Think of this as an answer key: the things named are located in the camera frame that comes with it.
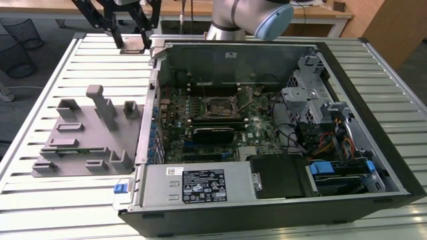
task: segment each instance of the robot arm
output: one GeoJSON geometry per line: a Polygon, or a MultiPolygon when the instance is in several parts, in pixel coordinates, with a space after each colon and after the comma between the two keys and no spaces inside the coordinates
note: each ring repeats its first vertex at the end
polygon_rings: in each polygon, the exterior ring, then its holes
{"type": "MultiPolygon", "coordinates": [[[[104,16],[90,0],[72,0],[92,27],[102,28],[121,49],[122,39],[116,26],[116,12],[128,12],[140,29],[142,51],[150,48],[145,31],[157,27],[161,0],[148,0],[152,7],[146,18],[138,0],[96,0],[104,8],[104,16]]],[[[244,40],[245,32],[264,41],[272,41],[286,29],[293,15],[289,0],[214,0],[208,40],[244,40]]]]}
{"type": "Polygon", "coordinates": [[[213,1],[208,40],[244,40],[245,32],[264,41],[274,40],[293,16],[289,0],[213,1]]]}
{"type": "Polygon", "coordinates": [[[90,0],[72,0],[92,27],[104,29],[105,33],[112,36],[117,49],[122,47],[121,34],[116,25],[116,13],[128,12],[140,29],[142,41],[142,51],[150,48],[150,40],[145,31],[150,31],[157,27],[160,17],[161,0],[149,0],[152,7],[150,19],[146,18],[138,0],[96,0],[104,8],[104,16],[96,10],[90,0]]]}

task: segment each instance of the power supply label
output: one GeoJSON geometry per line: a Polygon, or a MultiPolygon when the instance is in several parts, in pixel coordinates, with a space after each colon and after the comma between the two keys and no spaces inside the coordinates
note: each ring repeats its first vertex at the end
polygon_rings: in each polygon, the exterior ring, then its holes
{"type": "Polygon", "coordinates": [[[224,169],[182,171],[181,201],[184,204],[225,202],[224,169]]]}

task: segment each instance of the sticker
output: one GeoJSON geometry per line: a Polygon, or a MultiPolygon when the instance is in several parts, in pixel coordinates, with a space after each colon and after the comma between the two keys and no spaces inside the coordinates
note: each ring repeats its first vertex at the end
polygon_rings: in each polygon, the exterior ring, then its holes
{"type": "Polygon", "coordinates": [[[225,58],[226,59],[234,59],[237,57],[237,53],[236,52],[225,52],[225,58]]]}
{"type": "Polygon", "coordinates": [[[165,168],[165,175],[182,175],[182,167],[168,167],[165,168]]]}
{"type": "Polygon", "coordinates": [[[184,204],[226,201],[224,169],[181,171],[181,182],[184,204]]]}

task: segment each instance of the small blue tab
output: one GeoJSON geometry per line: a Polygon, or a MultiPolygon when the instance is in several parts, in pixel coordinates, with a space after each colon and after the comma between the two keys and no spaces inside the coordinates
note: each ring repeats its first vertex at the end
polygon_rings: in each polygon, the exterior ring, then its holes
{"type": "Polygon", "coordinates": [[[113,186],[113,194],[126,194],[128,193],[128,184],[116,184],[113,186]]]}
{"type": "Polygon", "coordinates": [[[310,164],[308,167],[309,167],[309,172],[310,172],[310,174],[312,174],[312,175],[314,175],[314,174],[317,174],[317,173],[318,173],[318,171],[317,171],[317,168],[316,168],[316,165],[314,165],[314,164],[310,164]]]}
{"type": "Polygon", "coordinates": [[[374,171],[374,165],[373,165],[373,162],[370,160],[366,160],[365,161],[365,165],[366,165],[366,168],[370,172],[374,171]]]}
{"type": "Polygon", "coordinates": [[[328,161],[316,161],[309,165],[310,174],[332,174],[334,173],[332,164],[328,161]]]}

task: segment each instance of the mesh trash can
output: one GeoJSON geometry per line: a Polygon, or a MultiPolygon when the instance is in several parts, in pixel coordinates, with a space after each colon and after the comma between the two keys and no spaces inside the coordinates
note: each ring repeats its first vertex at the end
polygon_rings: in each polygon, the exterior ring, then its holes
{"type": "Polygon", "coordinates": [[[11,79],[30,75],[35,66],[15,35],[0,35],[0,69],[11,79]]]}
{"type": "Polygon", "coordinates": [[[9,34],[18,37],[19,44],[26,50],[35,49],[42,45],[42,40],[30,19],[1,18],[0,24],[9,34]]]}

